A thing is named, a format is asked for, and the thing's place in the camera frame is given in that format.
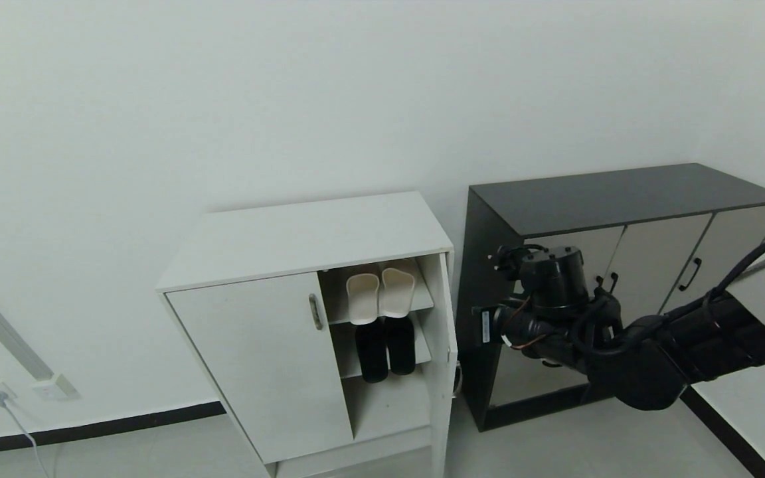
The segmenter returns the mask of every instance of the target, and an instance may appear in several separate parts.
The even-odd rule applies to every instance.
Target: slipper
[[[377,320],[377,291],[380,279],[376,274],[356,274],[347,279],[347,315],[354,325]]]
[[[395,375],[415,371],[415,327],[409,317],[386,317],[385,341],[388,361]]]
[[[382,270],[379,315],[401,318],[409,315],[415,295],[417,270],[410,260],[394,260]]]
[[[381,320],[374,320],[372,323],[356,327],[356,353],[359,355],[362,378],[369,384],[382,382],[388,377],[386,331],[382,323]]]

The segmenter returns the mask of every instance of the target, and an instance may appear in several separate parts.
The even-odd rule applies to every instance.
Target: gray floor
[[[480,434],[455,400],[451,427],[451,478],[750,477],[680,402],[664,412],[638,412],[607,400]],[[40,457],[52,478],[229,478],[240,476],[237,444],[222,416],[47,445]],[[329,476],[419,478],[427,462],[427,451],[418,450]],[[42,477],[31,449],[0,453],[0,478],[12,477]]]

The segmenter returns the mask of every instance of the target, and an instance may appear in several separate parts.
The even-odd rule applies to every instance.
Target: white slipper
[[[356,274],[347,279],[347,314],[350,323],[365,325],[377,320],[377,292],[380,279],[376,274]]]
[[[415,266],[410,260],[395,260],[382,270],[380,315],[400,318],[409,315],[415,294]]]

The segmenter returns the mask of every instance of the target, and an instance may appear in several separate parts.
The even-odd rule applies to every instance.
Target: dark gray cabinet
[[[488,255],[521,242],[580,248],[590,291],[604,282],[625,324],[702,296],[765,237],[765,188],[701,164],[473,185],[456,333],[462,394],[480,430],[604,399],[586,377],[484,345],[471,307],[518,284]]]

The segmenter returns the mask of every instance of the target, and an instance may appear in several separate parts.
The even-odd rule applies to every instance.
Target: door handle
[[[610,285],[610,293],[616,290],[616,284],[619,283],[619,275],[616,272],[610,274],[610,279],[613,279],[613,285]]]
[[[459,394],[462,393],[462,381],[464,381],[464,376],[462,376],[462,364],[459,363],[459,360],[457,360],[456,371],[453,377],[453,394],[450,396],[450,398],[458,398]]]
[[[687,282],[687,285],[678,285],[677,290],[679,291],[685,291],[689,288],[689,285],[695,281],[695,276],[699,274],[699,269],[701,269],[701,258],[693,258],[693,264],[695,264],[695,272],[693,272],[693,276],[689,278],[689,282]]]
[[[315,294],[309,294],[309,306],[312,309],[312,320],[315,321],[315,329],[323,330],[324,324],[321,322],[321,314],[318,312],[318,299]]]
[[[616,272],[610,273],[610,279],[613,279],[613,285],[610,286],[608,293],[613,293],[616,289],[616,282],[619,282],[619,275]],[[595,276],[595,282],[598,282],[598,287],[604,287],[604,278],[602,276]]]

